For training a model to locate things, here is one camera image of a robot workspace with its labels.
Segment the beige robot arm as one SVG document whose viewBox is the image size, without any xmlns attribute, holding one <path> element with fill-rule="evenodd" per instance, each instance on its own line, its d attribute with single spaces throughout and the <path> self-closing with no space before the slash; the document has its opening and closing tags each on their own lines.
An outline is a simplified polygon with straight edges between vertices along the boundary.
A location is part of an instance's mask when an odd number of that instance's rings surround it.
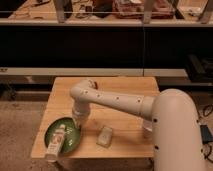
<svg viewBox="0 0 213 171">
<path fill-rule="evenodd" d="M 70 90 L 77 126 L 85 123 L 92 103 L 152 122 L 155 171 L 206 171 L 198 112 L 192 98 L 178 89 L 146 96 L 102 91 L 85 79 Z"/>
</svg>

